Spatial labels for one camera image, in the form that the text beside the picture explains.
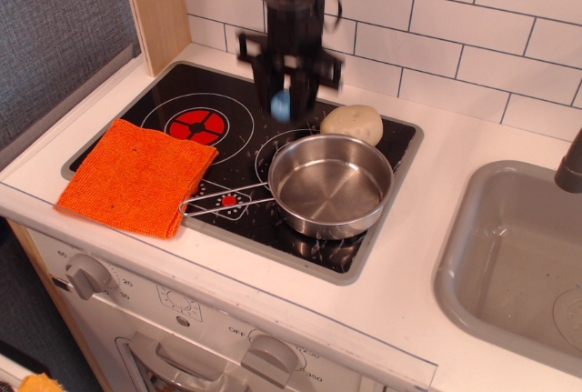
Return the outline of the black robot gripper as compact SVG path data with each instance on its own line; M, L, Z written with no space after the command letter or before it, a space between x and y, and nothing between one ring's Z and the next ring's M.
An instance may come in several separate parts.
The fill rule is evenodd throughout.
M290 117L314 108L319 84L338 89L343 62L322 46L325 0L265 0L267 32L238 34L238 59L252 66L257 97L266 113L291 76Z

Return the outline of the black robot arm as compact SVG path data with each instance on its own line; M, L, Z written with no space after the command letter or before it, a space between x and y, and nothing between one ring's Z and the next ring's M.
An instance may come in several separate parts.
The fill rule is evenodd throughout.
M322 45L325 0L264 0L267 30L241 33L238 59L252 66L257 97L275 120L308 116L321 85L340 87L343 60Z

